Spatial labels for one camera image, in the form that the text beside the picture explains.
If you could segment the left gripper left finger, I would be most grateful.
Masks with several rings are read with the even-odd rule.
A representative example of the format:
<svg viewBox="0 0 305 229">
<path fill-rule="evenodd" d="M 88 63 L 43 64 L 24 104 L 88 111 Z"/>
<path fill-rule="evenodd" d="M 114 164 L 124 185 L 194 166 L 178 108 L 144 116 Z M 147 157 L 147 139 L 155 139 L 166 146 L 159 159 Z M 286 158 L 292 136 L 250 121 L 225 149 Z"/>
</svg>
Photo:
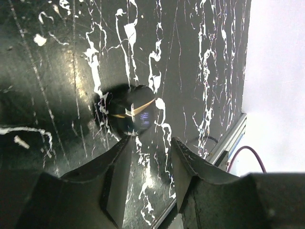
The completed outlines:
<svg viewBox="0 0 305 229">
<path fill-rule="evenodd" d="M 16 228 L 122 228 L 131 157 L 131 139 L 125 137 L 60 178 L 42 173 Z"/>
</svg>

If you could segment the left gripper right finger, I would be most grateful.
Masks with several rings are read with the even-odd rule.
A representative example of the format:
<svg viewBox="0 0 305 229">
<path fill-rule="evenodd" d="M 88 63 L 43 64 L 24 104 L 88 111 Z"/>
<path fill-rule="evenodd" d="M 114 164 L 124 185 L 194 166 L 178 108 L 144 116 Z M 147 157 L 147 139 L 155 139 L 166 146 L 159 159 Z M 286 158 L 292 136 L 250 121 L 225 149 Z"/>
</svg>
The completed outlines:
<svg viewBox="0 0 305 229">
<path fill-rule="evenodd" d="M 229 174 L 171 140 L 177 210 L 186 229 L 302 229 L 303 173 Z"/>
</svg>

